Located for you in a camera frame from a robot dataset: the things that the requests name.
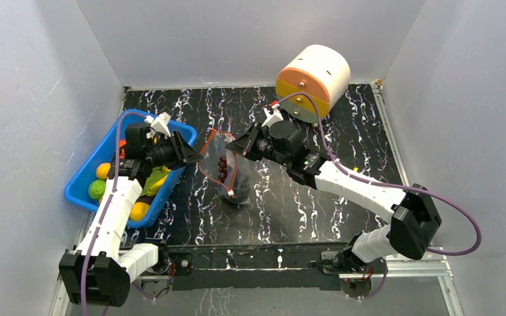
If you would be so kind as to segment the red toy grapes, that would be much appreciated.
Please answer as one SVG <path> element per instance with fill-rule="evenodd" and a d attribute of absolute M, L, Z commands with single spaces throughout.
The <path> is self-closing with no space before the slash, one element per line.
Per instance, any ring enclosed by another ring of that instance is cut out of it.
<path fill-rule="evenodd" d="M 219 158 L 218 162 L 218 181 L 224 183 L 230 179 L 232 173 L 233 173 L 233 166 L 231 165 L 231 160 L 225 155 L 222 155 Z"/>

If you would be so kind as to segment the clear zip bag orange zipper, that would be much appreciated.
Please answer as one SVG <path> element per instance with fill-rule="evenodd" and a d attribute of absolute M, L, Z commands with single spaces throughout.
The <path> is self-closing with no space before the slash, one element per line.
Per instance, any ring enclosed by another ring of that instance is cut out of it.
<path fill-rule="evenodd" d="M 244 205 L 250 197 L 250 161 L 233 153 L 226 145 L 235 137 L 213 129 L 200 153 L 200 172 L 215 186 L 216 195 L 235 205 Z"/>

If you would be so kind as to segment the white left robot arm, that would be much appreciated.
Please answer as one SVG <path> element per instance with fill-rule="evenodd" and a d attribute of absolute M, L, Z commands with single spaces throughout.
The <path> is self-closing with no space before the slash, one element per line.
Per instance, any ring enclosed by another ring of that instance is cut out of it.
<path fill-rule="evenodd" d="M 67 296 L 77 305 L 120 307 L 146 269 L 155 274 L 168 270 L 170 256 L 155 244 L 137 244 L 120 254 L 123 232 L 155 168 L 175 171 L 202 159 L 178 129 L 161 132 L 140 122 L 120 131 L 125 135 L 124 153 L 119 153 L 115 139 L 105 192 L 91 226 L 75 250 L 59 262 Z"/>

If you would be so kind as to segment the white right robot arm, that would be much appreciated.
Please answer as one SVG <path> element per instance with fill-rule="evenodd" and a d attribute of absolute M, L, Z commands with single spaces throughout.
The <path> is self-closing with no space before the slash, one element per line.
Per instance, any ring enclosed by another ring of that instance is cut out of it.
<path fill-rule="evenodd" d="M 255 123 L 225 147 L 250 161 L 267 159 L 283 165 L 295 182 L 345 198 L 385 221 L 381 228 L 356 235 L 342 251 L 322 254 L 316 265 L 324 273 L 360 273 L 388 255 L 422 259 L 442 224 L 423 186 L 391 188 L 335 164 L 327 153 L 305 145 L 300 130 L 289 121 Z"/>

